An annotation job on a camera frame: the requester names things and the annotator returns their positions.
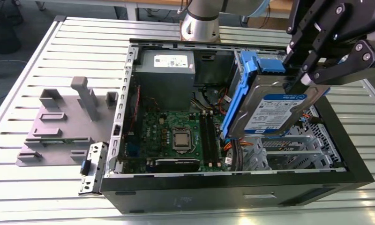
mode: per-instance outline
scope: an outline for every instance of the table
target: table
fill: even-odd
[[[56,3],[74,3],[86,5],[100,5],[100,6],[114,6],[126,7],[128,12],[130,20],[139,20],[139,8],[148,9],[166,9],[178,10],[180,8],[180,0],[44,0],[46,2]],[[44,10],[44,5],[42,1],[36,1],[40,10]],[[289,18],[291,0],[275,0],[270,4],[271,14],[270,17],[274,18]]]
[[[54,22],[0,107],[0,222],[31,224],[375,224],[375,183],[301,207],[122,215],[107,199],[79,197],[79,166],[17,167],[16,156],[39,112],[44,88],[76,95],[75,75],[96,95],[119,89],[130,38],[179,40],[172,23],[68,17]],[[220,27],[224,43],[286,46],[285,31]],[[375,178],[375,90],[367,80],[327,96]]]

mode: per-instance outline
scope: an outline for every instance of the green motherboard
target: green motherboard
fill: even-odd
[[[196,159],[198,172],[224,171],[219,143],[223,118],[192,112],[147,112],[138,157]],[[128,172],[150,173],[150,161],[131,162]]]

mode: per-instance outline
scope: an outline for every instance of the sticker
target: sticker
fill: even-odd
[[[224,96],[224,100],[226,100],[228,103],[231,103],[231,101],[233,101],[233,99],[230,98],[228,95]]]
[[[226,164],[233,165],[233,158],[226,157]]]
[[[155,67],[188,67],[188,56],[186,55],[155,55]]]
[[[270,94],[262,99],[245,131],[250,134],[265,134],[278,131],[289,117],[291,109],[302,104],[307,95]]]

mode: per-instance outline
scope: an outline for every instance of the hard drive label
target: hard drive label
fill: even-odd
[[[291,109],[303,103],[307,95],[269,94],[263,97],[245,127],[251,134],[266,134],[278,131],[289,117]]]

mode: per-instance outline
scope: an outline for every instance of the floor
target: floor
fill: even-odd
[[[108,6],[76,5],[46,3],[47,10],[39,11],[34,1],[21,0],[20,11],[24,16],[24,23],[15,27],[23,47],[21,49],[8,55],[0,55],[0,60],[24,60],[28,61],[34,51],[43,39],[43,36],[52,24],[56,15],[67,15],[75,17],[91,17],[102,19],[116,19],[115,8]],[[127,12],[124,8],[118,8],[120,18],[127,19]],[[176,11],[160,10],[152,13],[152,17],[147,16],[147,12],[140,10],[140,20],[143,21],[162,21],[178,23],[184,15],[179,16]],[[238,15],[220,15],[220,25],[241,27]],[[0,63],[0,97],[5,96],[12,88],[12,85],[24,68],[21,62],[3,62]],[[375,87],[375,78],[370,79]]]

